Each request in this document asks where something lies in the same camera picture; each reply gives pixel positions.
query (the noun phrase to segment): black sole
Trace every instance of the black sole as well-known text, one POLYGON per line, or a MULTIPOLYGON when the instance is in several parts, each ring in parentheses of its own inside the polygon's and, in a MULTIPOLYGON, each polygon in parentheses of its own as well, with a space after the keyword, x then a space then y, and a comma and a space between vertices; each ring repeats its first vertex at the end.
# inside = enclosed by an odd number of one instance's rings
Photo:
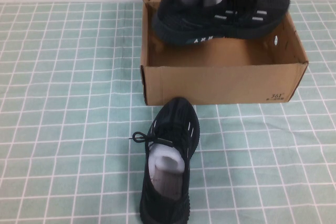
POLYGON ((220 29, 199 31, 177 31, 163 23, 157 14, 152 19, 155 34, 165 43, 178 46, 195 44, 211 38, 258 39, 270 34, 282 21, 283 17, 258 28, 237 28, 223 26, 220 29))

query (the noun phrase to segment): shoe box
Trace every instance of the shoe box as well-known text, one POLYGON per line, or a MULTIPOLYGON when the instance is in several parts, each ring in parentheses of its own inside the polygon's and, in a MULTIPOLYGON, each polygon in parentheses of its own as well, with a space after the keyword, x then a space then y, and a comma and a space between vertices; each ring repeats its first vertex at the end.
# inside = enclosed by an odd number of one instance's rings
POLYGON ((290 14, 262 39, 211 39, 188 46, 160 41, 151 18, 160 0, 143 0, 140 71, 147 105, 174 97, 192 104, 288 102, 308 66, 290 14))

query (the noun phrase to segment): shoe insole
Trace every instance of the shoe insole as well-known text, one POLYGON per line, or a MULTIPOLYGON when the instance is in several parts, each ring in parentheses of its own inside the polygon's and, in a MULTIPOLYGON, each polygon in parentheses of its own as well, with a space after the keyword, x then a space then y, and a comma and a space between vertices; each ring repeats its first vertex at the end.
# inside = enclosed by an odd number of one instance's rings
POLYGON ((166 145, 154 144, 148 166, 155 190, 167 198, 179 199, 185 166, 179 151, 166 145))
POLYGON ((182 193, 182 174, 174 174, 155 167, 152 184, 162 196, 178 200, 182 193))

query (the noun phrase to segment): green grid mat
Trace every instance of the green grid mat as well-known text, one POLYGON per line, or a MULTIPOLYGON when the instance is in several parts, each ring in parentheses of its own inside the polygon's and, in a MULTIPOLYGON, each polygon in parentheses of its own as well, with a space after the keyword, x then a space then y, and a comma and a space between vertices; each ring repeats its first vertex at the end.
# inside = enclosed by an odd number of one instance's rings
MULTIPOLYGON (((140 223, 142 3, 0 6, 0 224, 140 223)), ((336 2, 294 2, 286 104, 196 106, 189 223, 336 220, 336 2)))

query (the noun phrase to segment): shoe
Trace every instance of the shoe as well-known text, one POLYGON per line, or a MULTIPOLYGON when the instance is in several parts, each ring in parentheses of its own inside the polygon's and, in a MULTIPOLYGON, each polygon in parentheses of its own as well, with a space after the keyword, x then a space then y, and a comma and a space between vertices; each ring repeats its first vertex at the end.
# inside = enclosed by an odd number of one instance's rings
POLYGON ((184 98, 167 103, 148 134, 132 139, 145 143, 146 161, 140 217, 144 224, 186 224, 190 215, 190 159, 200 127, 193 106, 184 98))
POLYGON ((213 38, 256 39, 282 21, 290 0, 161 0, 152 28, 164 42, 187 45, 213 38))

